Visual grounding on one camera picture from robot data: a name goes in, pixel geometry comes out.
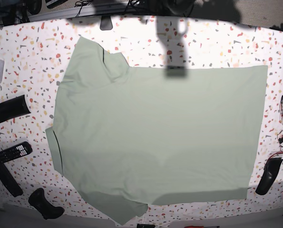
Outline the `light green T-shirt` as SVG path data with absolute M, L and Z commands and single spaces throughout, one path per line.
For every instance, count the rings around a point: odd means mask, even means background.
M 119 224 L 150 204 L 245 199 L 267 70 L 130 67 L 80 38 L 46 130 L 54 168 Z

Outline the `small black box bottom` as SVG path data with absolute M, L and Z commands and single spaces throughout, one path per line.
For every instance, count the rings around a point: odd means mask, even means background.
M 136 228 L 155 228 L 155 225 L 151 225 L 151 224 L 137 224 Z

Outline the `black TV remote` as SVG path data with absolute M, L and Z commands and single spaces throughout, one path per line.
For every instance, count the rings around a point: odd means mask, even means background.
M 9 161 L 24 157 L 33 152 L 28 142 L 22 142 L 0 152 L 0 161 L 7 163 Z

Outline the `black cylindrical speaker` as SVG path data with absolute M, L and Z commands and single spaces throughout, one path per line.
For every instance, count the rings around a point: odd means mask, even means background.
M 30 113 L 26 104 L 25 95 L 0 103 L 0 123 Z

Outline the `long black bar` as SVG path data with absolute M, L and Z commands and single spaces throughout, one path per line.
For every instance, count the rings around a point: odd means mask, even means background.
M 4 187 L 10 192 L 13 197 L 21 196 L 23 190 L 19 184 L 15 181 L 9 170 L 6 168 L 4 163 L 0 161 L 0 181 Z

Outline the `red handled screwdriver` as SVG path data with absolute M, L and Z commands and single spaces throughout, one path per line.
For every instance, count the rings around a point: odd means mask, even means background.
M 185 226 L 184 228 L 220 228 L 220 226 Z

